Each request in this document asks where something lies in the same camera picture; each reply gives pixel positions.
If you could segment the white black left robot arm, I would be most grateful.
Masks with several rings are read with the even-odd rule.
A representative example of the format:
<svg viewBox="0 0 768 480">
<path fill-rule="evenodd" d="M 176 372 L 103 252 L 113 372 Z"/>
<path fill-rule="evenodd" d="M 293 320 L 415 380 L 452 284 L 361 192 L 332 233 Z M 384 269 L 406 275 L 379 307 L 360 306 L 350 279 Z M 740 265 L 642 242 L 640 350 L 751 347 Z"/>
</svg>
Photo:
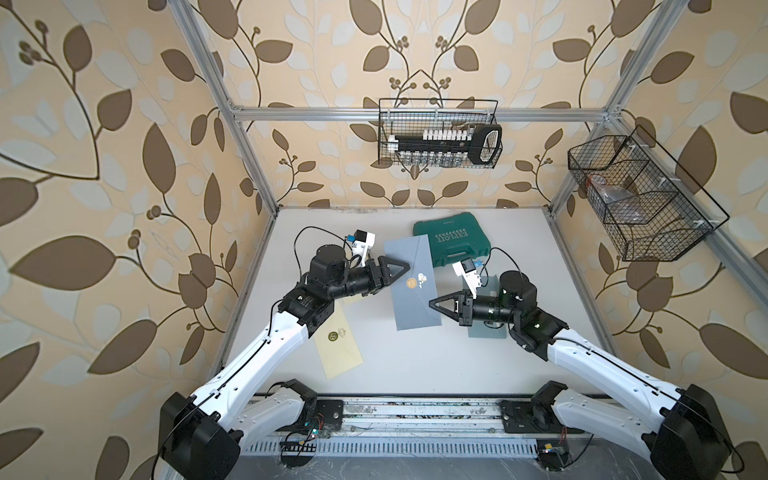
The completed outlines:
<svg viewBox="0 0 768 480">
<path fill-rule="evenodd" d="M 331 317 L 337 300 L 375 295 L 409 271 L 405 261 L 369 258 L 374 243 L 374 234 L 358 230 L 339 245 L 319 247 L 252 343 L 192 394 L 165 401 L 155 459 L 184 479 L 224 479 L 242 449 L 278 430 L 288 430 L 299 446 L 314 440 L 323 422 L 314 390 L 288 380 L 259 401 L 253 397 Z"/>
</svg>

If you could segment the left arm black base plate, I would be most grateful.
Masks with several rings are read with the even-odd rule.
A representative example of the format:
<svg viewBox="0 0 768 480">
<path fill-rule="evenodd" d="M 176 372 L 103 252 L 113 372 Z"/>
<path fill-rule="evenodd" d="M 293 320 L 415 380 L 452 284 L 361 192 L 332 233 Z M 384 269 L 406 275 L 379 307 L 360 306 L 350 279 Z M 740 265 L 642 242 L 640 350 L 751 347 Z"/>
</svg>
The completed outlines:
<svg viewBox="0 0 768 480">
<path fill-rule="evenodd" d="M 320 399 L 315 390 L 297 379 L 274 383 L 267 389 L 265 396 L 270 397 L 281 390 L 296 393 L 303 404 L 295 421 L 280 427 L 279 431 L 306 430 L 311 420 L 318 422 L 318 430 L 338 431 L 341 428 L 344 416 L 342 400 Z"/>
</svg>

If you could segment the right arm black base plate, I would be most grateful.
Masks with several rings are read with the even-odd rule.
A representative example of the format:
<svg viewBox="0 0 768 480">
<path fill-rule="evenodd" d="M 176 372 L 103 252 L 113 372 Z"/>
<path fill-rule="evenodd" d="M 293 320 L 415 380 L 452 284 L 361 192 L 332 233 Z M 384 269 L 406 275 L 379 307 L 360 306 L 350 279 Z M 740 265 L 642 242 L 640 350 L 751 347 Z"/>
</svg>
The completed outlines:
<svg viewBox="0 0 768 480">
<path fill-rule="evenodd" d="M 554 414 L 555 397 L 567 385 L 548 381 L 531 398 L 502 400 L 499 409 L 504 432 L 507 434 L 582 434 L 583 430 L 565 427 Z"/>
</svg>

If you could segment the light blue-grey envelope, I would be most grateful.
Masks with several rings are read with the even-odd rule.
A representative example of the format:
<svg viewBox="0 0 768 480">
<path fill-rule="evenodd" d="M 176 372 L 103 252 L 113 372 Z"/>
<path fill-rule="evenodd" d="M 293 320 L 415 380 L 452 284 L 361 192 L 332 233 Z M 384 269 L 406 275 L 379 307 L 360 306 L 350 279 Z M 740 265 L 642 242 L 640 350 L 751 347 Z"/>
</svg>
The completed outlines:
<svg viewBox="0 0 768 480">
<path fill-rule="evenodd" d="M 478 288 L 479 307 L 475 307 L 473 311 L 473 322 L 468 328 L 469 338 L 503 340 L 508 337 L 507 327 L 503 323 L 493 321 L 493 318 L 498 317 L 498 314 L 493 312 L 498 307 L 498 293 L 499 280 L 496 275 L 487 280 L 485 287 Z"/>
</svg>

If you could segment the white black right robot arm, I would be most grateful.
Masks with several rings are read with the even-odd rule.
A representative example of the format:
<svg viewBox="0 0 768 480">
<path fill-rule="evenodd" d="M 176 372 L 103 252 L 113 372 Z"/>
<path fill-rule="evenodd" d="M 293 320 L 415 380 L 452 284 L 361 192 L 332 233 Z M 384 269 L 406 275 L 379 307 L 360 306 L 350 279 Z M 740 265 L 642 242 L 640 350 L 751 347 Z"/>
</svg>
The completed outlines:
<svg viewBox="0 0 768 480">
<path fill-rule="evenodd" d="M 502 273 L 496 294 L 481 295 L 480 271 L 462 260 L 453 265 L 466 288 L 430 300 L 431 309 L 469 327 L 474 322 L 504 326 L 528 353 L 597 387 L 609 402 L 550 381 L 532 397 L 540 425 L 556 419 L 647 460 L 665 479 L 714 479 L 746 462 L 733 444 L 714 397 L 697 385 L 682 389 L 618 359 L 592 344 L 559 318 L 541 309 L 537 288 L 519 269 Z"/>
</svg>

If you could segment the dark grey envelope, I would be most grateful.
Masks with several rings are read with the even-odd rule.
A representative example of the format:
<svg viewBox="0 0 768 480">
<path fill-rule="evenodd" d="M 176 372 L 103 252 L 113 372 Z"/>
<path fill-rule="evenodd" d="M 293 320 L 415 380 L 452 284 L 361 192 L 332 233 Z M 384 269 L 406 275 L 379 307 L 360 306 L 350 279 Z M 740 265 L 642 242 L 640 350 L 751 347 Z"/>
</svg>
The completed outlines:
<svg viewBox="0 0 768 480">
<path fill-rule="evenodd" d="M 429 306 L 437 297 L 437 289 L 428 237 L 388 241 L 384 252 L 390 259 L 409 264 L 409 270 L 391 286 L 397 330 L 441 326 L 441 315 Z"/>
</svg>

